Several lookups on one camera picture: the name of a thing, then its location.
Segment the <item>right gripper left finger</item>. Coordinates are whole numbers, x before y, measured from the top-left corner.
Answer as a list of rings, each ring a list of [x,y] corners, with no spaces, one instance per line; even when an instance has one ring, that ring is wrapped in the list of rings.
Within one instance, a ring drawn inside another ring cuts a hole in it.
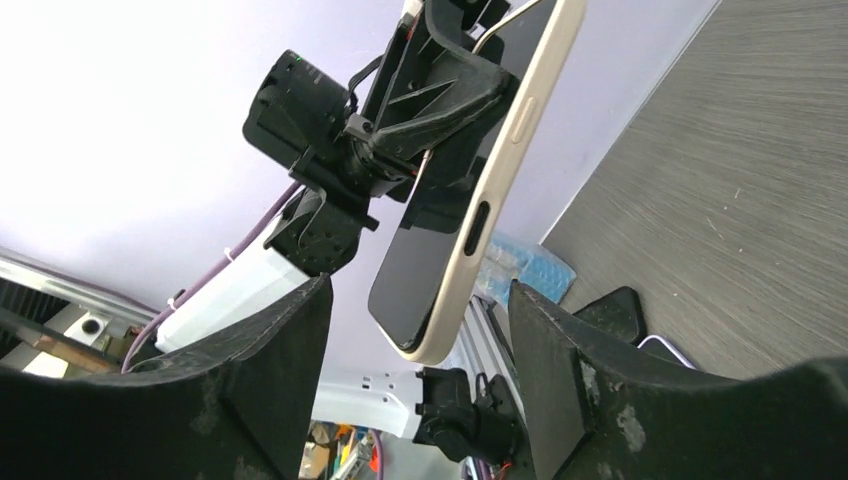
[[[131,372],[1,372],[5,479],[295,479],[327,345],[322,275]]]

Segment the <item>beige phone case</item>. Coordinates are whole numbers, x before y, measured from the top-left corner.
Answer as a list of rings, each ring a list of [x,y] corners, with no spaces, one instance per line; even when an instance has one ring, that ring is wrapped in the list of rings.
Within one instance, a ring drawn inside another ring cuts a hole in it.
[[[502,122],[438,146],[390,243],[368,310],[398,354],[436,365],[452,349],[503,203],[583,22],[586,2],[525,4],[506,25],[547,13]]]

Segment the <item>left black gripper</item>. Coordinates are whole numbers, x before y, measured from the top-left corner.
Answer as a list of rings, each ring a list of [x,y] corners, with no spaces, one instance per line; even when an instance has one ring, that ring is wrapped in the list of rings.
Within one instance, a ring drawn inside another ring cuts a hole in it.
[[[403,201],[424,155],[503,116],[514,77],[493,28],[507,1],[421,1],[384,52],[341,84],[292,50],[262,81],[242,127],[253,147],[368,229],[370,201]]]

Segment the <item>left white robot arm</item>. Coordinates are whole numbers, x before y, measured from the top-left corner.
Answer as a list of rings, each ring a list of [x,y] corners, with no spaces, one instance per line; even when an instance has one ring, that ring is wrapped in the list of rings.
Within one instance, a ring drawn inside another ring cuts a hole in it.
[[[298,474],[314,420],[353,423],[500,463],[523,428],[502,377],[472,392],[445,369],[486,245],[549,94],[544,55],[567,55],[583,2],[530,1],[530,32],[505,1],[425,1],[361,71],[364,102],[294,51],[263,79],[245,139],[294,185],[249,239],[154,322],[157,451],[181,472]],[[407,207],[369,307],[400,373],[325,371],[332,277],[372,199]]]

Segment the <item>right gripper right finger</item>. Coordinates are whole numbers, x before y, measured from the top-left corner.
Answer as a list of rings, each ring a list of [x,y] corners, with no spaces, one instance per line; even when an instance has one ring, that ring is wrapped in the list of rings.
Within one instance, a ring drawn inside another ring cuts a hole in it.
[[[646,353],[520,282],[509,320],[540,479],[843,479],[847,361],[748,380]]]

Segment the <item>black smartphone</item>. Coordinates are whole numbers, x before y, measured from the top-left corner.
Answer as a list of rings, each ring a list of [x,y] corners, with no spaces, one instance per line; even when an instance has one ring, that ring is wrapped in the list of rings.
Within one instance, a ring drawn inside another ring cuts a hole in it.
[[[451,350],[483,253],[580,29],[582,1],[530,1],[473,38],[451,1],[428,1],[380,120],[415,133],[414,188],[368,309],[407,360]]]

